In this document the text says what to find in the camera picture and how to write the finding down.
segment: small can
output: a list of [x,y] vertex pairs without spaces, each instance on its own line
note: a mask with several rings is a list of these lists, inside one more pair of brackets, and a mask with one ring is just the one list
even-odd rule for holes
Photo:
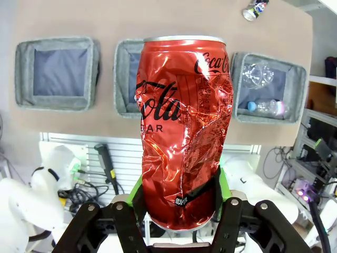
[[252,3],[243,10],[242,14],[248,21],[254,21],[264,11],[269,0],[254,0]]
[[145,203],[160,227],[192,230],[214,214],[213,180],[232,113],[229,67],[220,38],[145,40],[135,97]]

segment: brown table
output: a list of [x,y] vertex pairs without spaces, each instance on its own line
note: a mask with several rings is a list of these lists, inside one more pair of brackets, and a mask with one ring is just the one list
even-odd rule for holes
[[[250,0],[29,0],[18,1],[15,46],[41,37],[88,35],[101,44],[101,76],[95,106],[84,113],[19,109],[10,76],[10,110],[23,129],[111,137],[140,137],[140,121],[120,117],[113,108],[113,62],[118,41],[125,38],[187,34],[224,38],[231,57],[257,52],[302,65],[309,72],[312,18],[282,0],[273,0],[255,22],[241,10]],[[292,145],[299,125],[230,123],[226,144]]]

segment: plastic bottle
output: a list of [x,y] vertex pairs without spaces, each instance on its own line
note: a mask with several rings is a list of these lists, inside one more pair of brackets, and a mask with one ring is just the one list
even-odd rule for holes
[[249,102],[248,110],[250,112],[258,112],[273,118],[284,116],[289,111],[283,101],[276,101],[274,99],[259,99],[255,102]]

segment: gray fabric bin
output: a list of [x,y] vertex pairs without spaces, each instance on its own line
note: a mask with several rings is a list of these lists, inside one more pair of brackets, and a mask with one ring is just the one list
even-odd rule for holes
[[15,98],[27,109],[85,111],[95,102],[100,60],[89,37],[45,38],[18,44]]
[[134,96],[143,46],[143,40],[123,40],[115,51],[114,106],[117,113],[127,119],[141,118]]
[[[283,87],[278,89],[278,94],[273,94],[268,99],[279,99],[289,107],[289,116],[286,119],[272,119],[265,118],[258,112],[250,112],[248,109],[242,107],[242,93],[246,92],[246,88],[242,85],[242,72],[244,64],[251,64],[256,61],[267,61],[271,69],[284,73]],[[304,108],[305,95],[308,90],[308,83],[306,81],[306,70],[293,63],[273,59],[265,55],[254,53],[235,53],[232,60],[231,76],[233,81],[234,91],[234,109],[233,117],[240,122],[245,123],[265,123],[265,124],[293,124],[300,121],[302,111]]]

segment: bin containing plastic bottles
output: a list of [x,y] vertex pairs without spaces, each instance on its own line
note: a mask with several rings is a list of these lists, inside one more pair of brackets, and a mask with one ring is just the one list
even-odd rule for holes
[[306,70],[253,53],[235,53],[231,74],[233,117],[240,122],[292,124],[300,121],[308,90]]

